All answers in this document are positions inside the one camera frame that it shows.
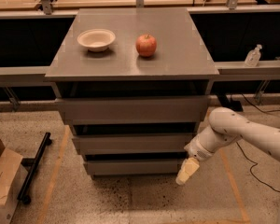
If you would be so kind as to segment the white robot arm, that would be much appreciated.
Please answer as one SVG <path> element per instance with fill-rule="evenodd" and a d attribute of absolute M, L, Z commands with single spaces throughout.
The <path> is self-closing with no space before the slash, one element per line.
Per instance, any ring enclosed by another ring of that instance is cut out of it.
<path fill-rule="evenodd" d="M 184 185 L 220 148 L 245 140 L 280 162 L 280 129 L 248 120 L 226 107 L 210 112 L 208 126 L 198 133 L 184 149 L 188 157 L 182 162 L 175 182 Z"/>

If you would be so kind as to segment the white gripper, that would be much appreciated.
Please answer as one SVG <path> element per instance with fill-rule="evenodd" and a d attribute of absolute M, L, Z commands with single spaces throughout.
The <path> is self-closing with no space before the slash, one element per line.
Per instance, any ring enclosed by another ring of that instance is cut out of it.
<path fill-rule="evenodd" d="M 183 161 L 177 174 L 175 182 L 178 185 L 184 185 L 199 169 L 199 161 L 206 161 L 213 156 L 212 152 L 203 147 L 199 135 L 196 135 L 189 143 L 187 143 L 184 146 L 184 149 L 188 152 L 189 158 Z"/>

